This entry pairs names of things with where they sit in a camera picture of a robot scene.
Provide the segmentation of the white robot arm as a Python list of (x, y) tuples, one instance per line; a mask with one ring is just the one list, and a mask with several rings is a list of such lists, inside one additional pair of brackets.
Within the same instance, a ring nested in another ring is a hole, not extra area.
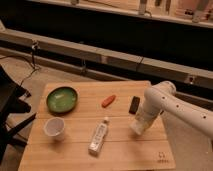
[(161, 111), (167, 111), (213, 139), (213, 112), (175, 97), (176, 87), (163, 81), (144, 91), (143, 104), (139, 107), (131, 128), (138, 135), (148, 129)]

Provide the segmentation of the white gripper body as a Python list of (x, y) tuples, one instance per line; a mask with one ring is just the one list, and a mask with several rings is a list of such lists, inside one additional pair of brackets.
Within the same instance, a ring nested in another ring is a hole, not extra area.
[(155, 121), (155, 119), (153, 117), (143, 117), (143, 116), (141, 116), (138, 119), (139, 130), (141, 132), (146, 131), (147, 129), (149, 129), (152, 126), (152, 124), (153, 124), (154, 121)]

